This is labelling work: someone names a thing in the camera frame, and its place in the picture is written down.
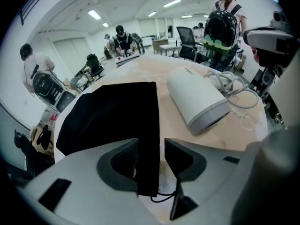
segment table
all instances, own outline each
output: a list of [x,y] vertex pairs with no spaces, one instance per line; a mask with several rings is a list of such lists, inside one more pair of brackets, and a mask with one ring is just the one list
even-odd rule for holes
[[[159,180],[160,192],[165,194],[171,193],[176,187],[176,178],[165,161],[164,139],[166,137],[182,139],[191,143],[215,148],[243,151],[249,143],[261,141],[269,133],[266,114],[260,99],[258,105],[252,109],[239,109],[230,105],[232,111],[226,117],[206,129],[200,135],[193,136],[188,131],[166,85],[167,75],[173,69],[182,66],[189,66],[202,75],[209,69],[206,66],[188,60],[159,55],[145,55],[128,62],[125,66],[113,70],[81,93],[93,92],[102,85],[116,83],[152,81],[157,83],[161,157]],[[238,81],[234,84],[234,88],[237,87],[241,87],[241,83]],[[65,108],[56,121],[54,134],[55,162],[64,158],[64,155],[55,147],[62,123],[81,94]],[[242,92],[231,99],[240,105],[253,103],[255,101],[254,95],[248,92]],[[139,199],[160,222],[169,221],[173,198],[163,203],[153,203],[149,197],[144,196],[139,196]]]
[[135,52],[134,54],[132,54],[131,56],[128,57],[120,57],[120,60],[118,58],[115,59],[115,63],[117,64],[118,67],[122,66],[123,64],[138,58],[140,56],[140,54],[138,52]]
[[176,50],[180,50],[182,47],[180,45],[177,45],[176,44],[166,44],[166,45],[161,45],[159,46],[160,47],[160,55],[163,54],[163,50],[165,50],[165,55],[167,56],[167,52],[168,51],[173,51],[173,55],[172,57],[174,57],[174,52]]

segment black strap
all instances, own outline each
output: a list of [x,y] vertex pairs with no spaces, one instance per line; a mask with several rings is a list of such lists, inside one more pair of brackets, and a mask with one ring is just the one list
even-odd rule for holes
[[242,6],[240,4],[237,4],[231,11],[231,15],[234,16],[237,13],[237,11],[239,11],[241,8]]

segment white cylindrical device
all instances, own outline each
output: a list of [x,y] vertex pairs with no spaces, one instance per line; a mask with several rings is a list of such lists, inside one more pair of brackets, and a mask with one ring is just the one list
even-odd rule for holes
[[203,131],[230,112],[227,99],[189,67],[174,69],[167,77],[167,87],[193,134]]

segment ceiling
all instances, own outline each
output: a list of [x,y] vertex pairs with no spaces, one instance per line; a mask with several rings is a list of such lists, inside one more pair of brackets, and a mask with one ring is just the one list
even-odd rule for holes
[[[163,7],[173,0],[63,0],[59,10],[40,32],[76,30],[95,32],[103,29],[102,23],[115,25],[120,22],[153,17],[181,17],[182,15],[207,14],[215,0],[181,0],[180,3]],[[87,12],[94,9],[100,16],[95,20]]]

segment white cable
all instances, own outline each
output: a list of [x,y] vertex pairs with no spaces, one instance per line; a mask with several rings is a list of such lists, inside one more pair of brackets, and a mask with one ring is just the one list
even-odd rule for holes
[[[210,78],[211,76],[215,76],[216,77],[216,79],[218,81],[218,86],[216,88],[223,94],[223,96],[232,105],[235,105],[236,107],[242,108],[242,109],[249,109],[249,108],[255,107],[258,104],[259,97],[258,97],[257,93],[254,92],[253,90],[249,89],[248,85],[244,84],[244,81],[241,80],[238,76],[235,76],[232,72],[222,72],[222,73],[219,73],[219,72],[217,72],[215,70],[210,69],[210,70],[207,71],[207,74],[204,75],[204,77],[207,77],[210,80],[212,80],[212,78]],[[228,80],[228,82],[229,82],[228,85],[224,86],[222,78],[225,78],[225,79]],[[233,83],[236,80],[239,80],[243,84],[243,86],[240,89],[233,90]],[[243,92],[243,91],[251,92],[251,93],[253,93],[256,96],[256,102],[253,105],[251,105],[251,106],[241,106],[241,105],[237,105],[237,104],[235,104],[235,103],[233,103],[232,101],[229,100],[229,97],[231,95],[237,95],[237,94],[239,94],[240,92]]]

